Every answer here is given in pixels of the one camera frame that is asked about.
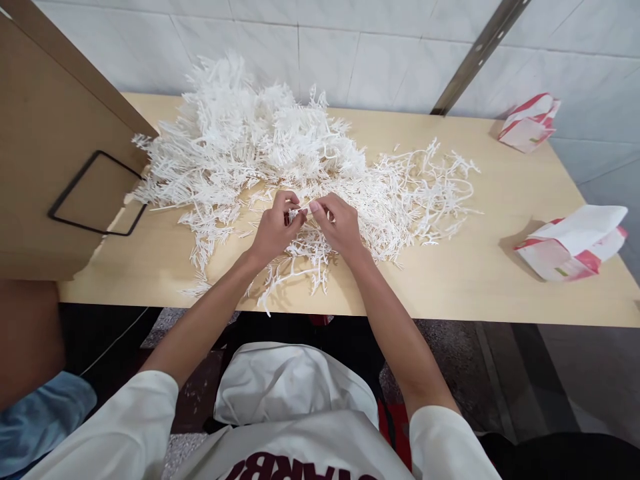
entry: red and white paper bag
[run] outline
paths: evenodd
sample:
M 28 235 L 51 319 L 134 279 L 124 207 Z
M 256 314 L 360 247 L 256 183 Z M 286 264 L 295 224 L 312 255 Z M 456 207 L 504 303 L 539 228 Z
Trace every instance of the red and white paper bag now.
M 544 280 L 591 277 L 624 244 L 627 232 L 619 224 L 626 214 L 626 207 L 585 205 L 542 226 L 514 250 Z
M 498 140 L 524 153 L 534 151 L 555 132 L 553 119 L 558 108 L 560 100 L 550 94 L 536 95 L 511 112 Z

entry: person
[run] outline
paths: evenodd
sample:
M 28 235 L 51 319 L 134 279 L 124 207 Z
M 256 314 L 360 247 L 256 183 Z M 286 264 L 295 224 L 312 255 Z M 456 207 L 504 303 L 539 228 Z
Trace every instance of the person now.
M 298 203 L 293 192 L 276 194 L 252 246 L 178 320 L 140 372 L 25 478 L 160 477 L 179 389 L 211 350 L 254 277 L 306 222 L 308 212 Z M 299 212 L 288 221 L 291 209 Z M 214 408 L 215 419 L 226 426 L 210 435 L 174 478 L 499 479 L 462 418 L 429 346 L 363 246 L 357 211 L 333 193 L 312 201 L 309 209 L 349 266 L 371 338 L 403 394 L 413 475 L 378 430 L 371 378 L 367 382 L 304 341 L 250 341 L 227 344 L 233 358 L 220 380 Z M 265 329 L 255 320 L 250 323 L 256 329 Z M 349 317 L 338 322 L 349 331 Z M 291 322 L 289 327 L 296 330 Z M 333 354 L 343 355 L 337 345 L 357 349 L 358 342 L 356 336 L 333 344 Z M 366 372 L 366 356 L 343 356 Z

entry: plastic sprue pile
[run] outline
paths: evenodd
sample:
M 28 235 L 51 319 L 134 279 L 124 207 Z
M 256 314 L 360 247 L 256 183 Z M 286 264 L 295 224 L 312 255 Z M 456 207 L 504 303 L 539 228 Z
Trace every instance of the plastic sprue pile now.
M 436 158 L 436 139 L 424 150 L 380 154 L 367 166 L 364 148 L 347 136 L 349 124 L 327 115 L 324 92 L 316 97 L 312 88 L 309 104 L 300 105 L 286 85 L 256 86 L 244 60 L 232 54 L 201 59 L 189 80 L 195 92 L 183 95 L 178 120 L 162 124 L 153 140 L 133 140 L 151 159 L 147 181 L 134 197 L 160 208 L 190 207 L 179 220 L 195 234 L 191 261 L 198 286 L 188 295 L 210 287 L 205 269 L 217 243 L 252 233 L 234 227 L 241 207 L 255 212 L 251 225 L 257 227 L 280 189 L 294 191 L 303 207 L 335 192 L 358 210 L 373 257 L 400 268 L 403 248 L 451 238 L 472 212 L 462 204 L 473 194 L 469 170 L 479 170 L 454 151 Z M 249 189 L 255 191 L 241 199 Z M 311 215 L 285 253 L 267 267 L 258 300 L 265 309 L 269 294 L 291 276 L 309 274 L 312 294 L 319 287 L 327 291 L 335 252 Z

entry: white t-shirt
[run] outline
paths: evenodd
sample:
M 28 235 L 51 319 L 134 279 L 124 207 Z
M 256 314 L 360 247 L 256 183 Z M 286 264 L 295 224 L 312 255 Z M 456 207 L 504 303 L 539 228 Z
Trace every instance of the white t-shirt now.
M 167 374 L 137 374 L 25 479 L 160 478 L 177 396 Z M 499 480 L 469 424 L 434 405 L 409 424 L 412 475 L 366 412 L 371 401 L 362 379 L 312 347 L 245 345 L 221 380 L 216 416 L 262 423 L 210 435 L 174 479 Z

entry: wooden table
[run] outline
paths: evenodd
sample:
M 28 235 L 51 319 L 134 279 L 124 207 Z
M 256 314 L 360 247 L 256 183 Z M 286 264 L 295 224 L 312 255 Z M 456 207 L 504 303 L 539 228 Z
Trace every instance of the wooden table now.
M 180 97 L 126 94 L 150 124 L 172 121 Z M 440 152 L 454 149 L 482 170 L 471 181 L 475 195 L 460 234 L 440 245 L 412 247 L 401 254 L 403 271 L 382 263 L 380 270 L 414 318 L 558 323 L 640 327 L 640 289 L 619 256 L 598 277 L 575 283 L 544 283 L 511 251 L 544 221 L 564 217 L 584 204 L 582 196 L 548 143 L 524 155 L 495 140 L 501 122 L 376 111 L 331 109 L 352 123 L 367 158 L 379 152 L 426 147 L 434 136 Z M 129 205 L 126 213 L 139 208 Z M 181 211 L 148 211 L 130 237 L 108 237 L 71 282 L 59 284 L 67 302 L 189 307 L 194 299 L 179 293 L 193 286 L 189 254 L 193 234 L 178 225 Z M 255 220 L 245 212 L 242 227 Z M 233 238 L 217 247 L 207 273 L 216 281 L 252 237 Z M 239 309 L 254 310 L 254 287 Z M 343 262 L 329 268 L 328 294 L 309 294 L 309 282 L 296 277 L 273 295 L 271 311 L 364 315 L 356 284 Z

